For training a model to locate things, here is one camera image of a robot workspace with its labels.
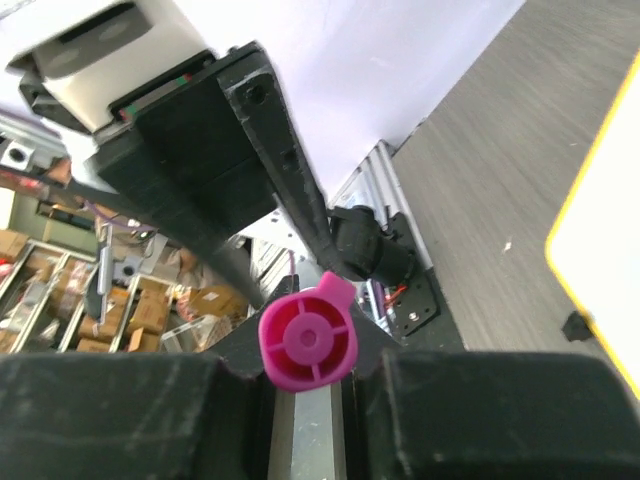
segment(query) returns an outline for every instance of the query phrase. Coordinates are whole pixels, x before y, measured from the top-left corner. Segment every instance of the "black clamp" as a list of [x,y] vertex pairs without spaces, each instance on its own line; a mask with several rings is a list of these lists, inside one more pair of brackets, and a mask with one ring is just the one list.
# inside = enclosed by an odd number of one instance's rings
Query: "black clamp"
[[440,312],[427,270],[416,256],[415,239],[404,214],[383,229],[369,207],[336,207],[330,212],[331,236],[350,280],[375,280],[392,291],[394,336],[405,337]]
[[577,311],[571,312],[562,326],[562,333],[570,342],[585,342],[593,338],[593,332],[589,328],[587,318]]
[[336,207],[329,225],[341,258],[353,273],[349,280],[371,278],[395,287],[403,284],[416,268],[413,252],[382,230],[369,207]]

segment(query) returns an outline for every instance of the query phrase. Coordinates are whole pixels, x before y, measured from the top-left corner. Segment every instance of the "gray wooden surface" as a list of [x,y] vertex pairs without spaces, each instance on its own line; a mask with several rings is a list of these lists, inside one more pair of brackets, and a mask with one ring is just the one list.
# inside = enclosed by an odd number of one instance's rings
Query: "gray wooden surface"
[[469,348],[601,355],[562,336],[544,242],[639,46],[640,0],[529,0],[397,153]]

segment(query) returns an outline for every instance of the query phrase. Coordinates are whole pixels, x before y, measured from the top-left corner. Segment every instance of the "magenta bottle cap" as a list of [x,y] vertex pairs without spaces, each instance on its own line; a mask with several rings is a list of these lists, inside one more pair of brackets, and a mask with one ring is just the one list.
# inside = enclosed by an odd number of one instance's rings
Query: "magenta bottle cap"
[[264,369],[289,392],[340,381],[358,356],[349,314],[356,288],[327,272],[316,288],[273,302],[262,314],[258,337]]

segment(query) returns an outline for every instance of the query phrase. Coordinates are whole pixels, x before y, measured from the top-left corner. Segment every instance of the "metal rod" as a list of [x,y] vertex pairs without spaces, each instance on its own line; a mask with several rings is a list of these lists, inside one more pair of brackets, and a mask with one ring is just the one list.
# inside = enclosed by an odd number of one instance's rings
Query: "metal rod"
[[373,205],[371,206],[373,207],[373,211],[376,214],[376,220],[378,220],[382,227],[386,227],[389,219],[387,218],[387,211],[385,208],[385,198],[382,195],[380,184],[373,172],[370,157],[367,157],[364,165],[366,165],[367,168],[362,169],[362,178],[367,186],[367,190],[369,190],[370,196],[372,197],[371,202],[373,203]]
[[40,315],[42,315],[42,311],[44,310],[44,307],[47,303],[47,299],[49,298],[49,296],[51,295],[51,292],[55,288],[56,283],[58,283],[58,277],[60,275],[60,272],[64,269],[69,258],[70,258],[70,255],[68,253],[65,253],[58,260],[58,263],[56,264],[56,268],[53,271],[53,276],[51,277],[51,280],[47,285],[47,290],[43,298],[38,302],[38,304],[33,308],[31,313],[29,314],[29,318],[27,318],[27,322],[25,326],[22,328],[22,330],[18,334],[18,338],[16,338],[16,341],[13,342],[13,345],[9,353],[20,352],[22,351],[24,346],[27,344],[27,341],[31,337],[31,333],[35,328],[35,325],[38,322]]
[[6,138],[46,150],[57,157],[68,156],[64,143],[55,133],[1,110],[0,132]]
[[15,281],[16,277],[20,273],[20,270],[22,270],[22,267],[24,267],[24,264],[27,262],[27,258],[29,258],[29,255],[31,255],[32,251],[33,245],[31,244],[27,244],[27,246],[22,250],[22,252],[18,256],[18,259],[13,264],[13,270],[11,270],[11,273],[7,275],[7,277],[5,277],[2,285],[0,285],[0,298],[4,297],[4,295],[7,293],[7,290]]
[[107,321],[107,311],[109,309],[109,293],[113,283],[113,225],[107,225],[107,238],[104,247],[100,250],[100,260],[98,262],[98,295],[101,295],[101,311],[99,325],[104,325]]
[[73,335],[78,331],[78,327],[80,325],[80,321],[84,315],[84,303],[78,303],[73,315],[71,316],[71,320],[69,321],[69,325],[67,325],[67,329],[64,332],[64,336],[60,341],[60,345],[58,345],[58,353],[64,353],[69,348],[69,344],[73,339]]
[[140,275],[136,275],[133,281],[129,284],[129,288],[127,289],[129,292],[129,298],[127,299],[127,305],[124,309],[124,314],[120,319],[120,323],[118,324],[118,329],[116,330],[116,334],[111,340],[111,346],[109,347],[109,353],[115,353],[118,351],[120,347],[120,342],[122,341],[122,337],[124,336],[124,332],[127,328],[127,324],[129,323],[129,316],[131,315],[131,307],[133,307],[133,301],[136,296],[136,291],[138,290],[138,283],[140,282]]
[[83,262],[87,262],[87,263],[95,263],[96,258],[92,257],[90,255],[85,255],[84,253],[80,253],[80,252],[74,252],[71,250],[67,250],[64,249],[62,247],[56,247],[55,245],[51,245],[50,243],[46,243],[46,242],[41,242],[40,240],[29,240],[29,243],[39,247],[39,248],[43,248],[45,250],[49,250],[51,252],[55,252],[55,253],[60,253],[63,255],[69,255],[73,258],[76,258],[78,260],[82,260]]

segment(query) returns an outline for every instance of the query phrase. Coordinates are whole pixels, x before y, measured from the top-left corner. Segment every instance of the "red wire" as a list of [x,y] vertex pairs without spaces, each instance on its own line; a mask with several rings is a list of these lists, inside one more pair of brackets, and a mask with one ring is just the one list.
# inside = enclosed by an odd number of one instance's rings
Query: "red wire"
[[404,292],[406,289],[407,287],[405,285],[400,285],[398,289],[395,292],[393,292],[392,295],[389,295],[389,297],[386,299],[386,301],[384,302],[384,307],[385,308],[393,307],[393,305],[396,303],[396,300],[398,300],[398,297],[402,295],[402,292]]

